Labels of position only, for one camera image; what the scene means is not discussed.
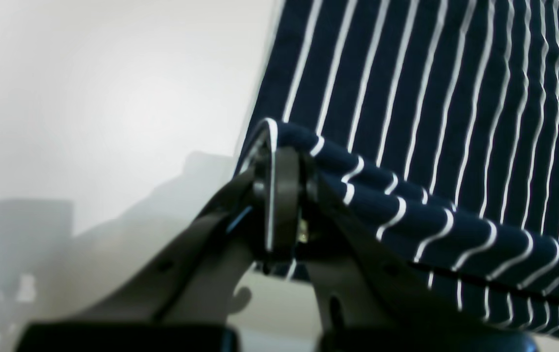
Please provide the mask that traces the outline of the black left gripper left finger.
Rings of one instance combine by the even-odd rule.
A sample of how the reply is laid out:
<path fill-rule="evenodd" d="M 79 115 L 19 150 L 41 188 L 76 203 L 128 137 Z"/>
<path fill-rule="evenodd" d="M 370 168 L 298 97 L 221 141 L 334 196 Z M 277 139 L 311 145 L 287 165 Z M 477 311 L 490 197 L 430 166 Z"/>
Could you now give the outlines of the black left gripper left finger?
<path fill-rule="evenodd" d="M 33 323 L 18 352 L 238 352 L 226 325 L 255 262 L 289 261 L 289 149 L 263 151 L 140 272 L 70 318 Z"/>

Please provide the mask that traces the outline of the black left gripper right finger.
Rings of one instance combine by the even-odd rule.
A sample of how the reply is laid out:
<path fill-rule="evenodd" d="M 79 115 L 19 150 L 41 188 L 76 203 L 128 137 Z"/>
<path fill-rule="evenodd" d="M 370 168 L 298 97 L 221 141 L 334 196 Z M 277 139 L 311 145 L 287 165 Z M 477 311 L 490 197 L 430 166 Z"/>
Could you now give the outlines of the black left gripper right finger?
<path fill-rule="evenodd" d="M 323 335 L 320 352 L 536 352 L 528 335 L 458 311 L 371 236 L 324 182 L 313 159 L 288 149 L 292 211 L 307 225 L 293 258 L 308 272 Z"/>

